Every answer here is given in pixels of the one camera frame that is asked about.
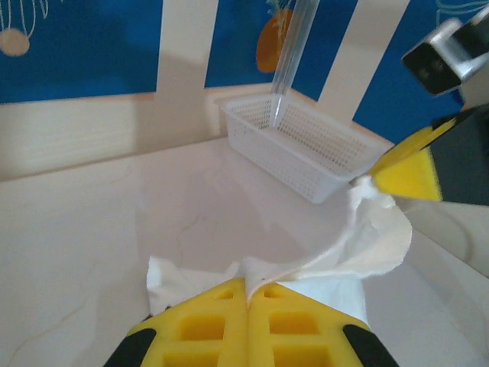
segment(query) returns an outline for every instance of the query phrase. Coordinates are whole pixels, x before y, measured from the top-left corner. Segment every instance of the jellyfish drawing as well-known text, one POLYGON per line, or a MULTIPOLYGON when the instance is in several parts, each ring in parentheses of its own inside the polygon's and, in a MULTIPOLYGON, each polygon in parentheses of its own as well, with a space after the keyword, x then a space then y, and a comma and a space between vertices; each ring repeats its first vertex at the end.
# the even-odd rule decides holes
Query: jellyfish drawing
POLYGON ((266 0, 272 17, 264 26, 258 38, 256 61, 262 73, 272 73, 277 69, 280 52, 292 19, 292 0, 266 0))
POLYGON ((470 15, 476 11, 482 10, 489 0, 480 0, 476 2, 465 2, 462 4, 448 4, 442 0, 436 0, 436 26, 438 27, 442 22, 442 15, 458 16, 458 15, 470 15))
POLYGON ((46 19, 48 12, 48 0, 0 0, 0 51, 10 57, 25 55, 31 46, 29 40, 36 28, 38 13, 46 19))

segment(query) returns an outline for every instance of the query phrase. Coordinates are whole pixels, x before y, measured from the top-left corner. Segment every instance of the crumpled paper towel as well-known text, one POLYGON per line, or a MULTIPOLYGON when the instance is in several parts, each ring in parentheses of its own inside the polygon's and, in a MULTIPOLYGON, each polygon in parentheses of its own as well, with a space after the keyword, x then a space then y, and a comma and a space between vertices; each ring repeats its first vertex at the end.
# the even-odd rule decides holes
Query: crumpled paper towel
POLYGON ((248 300, 260 287, 278 281, 285 287, 368 323, 361 279, 400 265, 413 228, 393 197, 380 193, 370 177, 348 191, 349 214, 335 241, 325 239, 306 255, 286 264, 244 258, 224 273, 178 269, 171 261, 150 258, 147 290, 151 314, 175 306, 231 278, 244 278, 248 300))

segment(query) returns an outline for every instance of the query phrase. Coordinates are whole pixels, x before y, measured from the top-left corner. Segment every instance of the mesh basket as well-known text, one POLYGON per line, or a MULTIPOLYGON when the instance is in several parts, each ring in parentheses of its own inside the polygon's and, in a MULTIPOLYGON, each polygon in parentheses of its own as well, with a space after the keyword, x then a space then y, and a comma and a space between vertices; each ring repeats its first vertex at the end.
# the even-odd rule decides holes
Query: mesh basket
POLYGON ((322 203, 383 153, 378 142, 277 94, 229 100, 229 144, 312 203, 322 203))

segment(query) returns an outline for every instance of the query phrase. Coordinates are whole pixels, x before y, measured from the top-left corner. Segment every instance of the white plastic basket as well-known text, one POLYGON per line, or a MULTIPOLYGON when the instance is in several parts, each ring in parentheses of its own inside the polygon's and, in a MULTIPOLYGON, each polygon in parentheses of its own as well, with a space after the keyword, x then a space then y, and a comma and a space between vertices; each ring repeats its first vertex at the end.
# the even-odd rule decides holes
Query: white plastic basket
POLYGON ((241 97, 221 108, 229 144, 311 203, 322 203, 383 153, 377 141, 288 96, 241 97))

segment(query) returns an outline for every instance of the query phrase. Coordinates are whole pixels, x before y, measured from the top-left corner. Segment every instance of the white table surface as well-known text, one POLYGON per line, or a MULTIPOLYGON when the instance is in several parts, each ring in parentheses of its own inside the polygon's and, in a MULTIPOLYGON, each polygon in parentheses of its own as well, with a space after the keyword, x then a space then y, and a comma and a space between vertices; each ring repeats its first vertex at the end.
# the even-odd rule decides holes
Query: white table surface
MULTIPOLYGON (((0 366, 103 365, 148 314, 149 255, 221 271, 300 256, 341 225, 225 139, 0 184, 0 366)), ((489 364, 489 280, 415 232, 406 261, 365 281, 401 366, 489 364)))

